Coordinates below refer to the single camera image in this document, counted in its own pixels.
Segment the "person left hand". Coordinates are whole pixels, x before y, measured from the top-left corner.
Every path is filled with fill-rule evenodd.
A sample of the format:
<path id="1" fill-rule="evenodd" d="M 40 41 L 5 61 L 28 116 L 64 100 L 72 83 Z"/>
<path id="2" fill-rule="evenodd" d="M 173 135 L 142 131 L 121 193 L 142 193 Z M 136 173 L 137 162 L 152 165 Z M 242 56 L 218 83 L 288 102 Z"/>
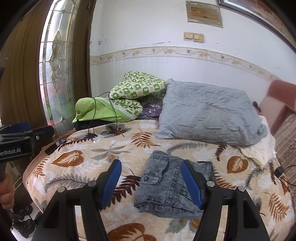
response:
<path id="1" fill-rule="evenodd" d="M 0 203 L 5 210 L 13 207 L 15 199 L 13 180 L 10 174 L 5 174 L 5 178 L 0 182 Z"/>

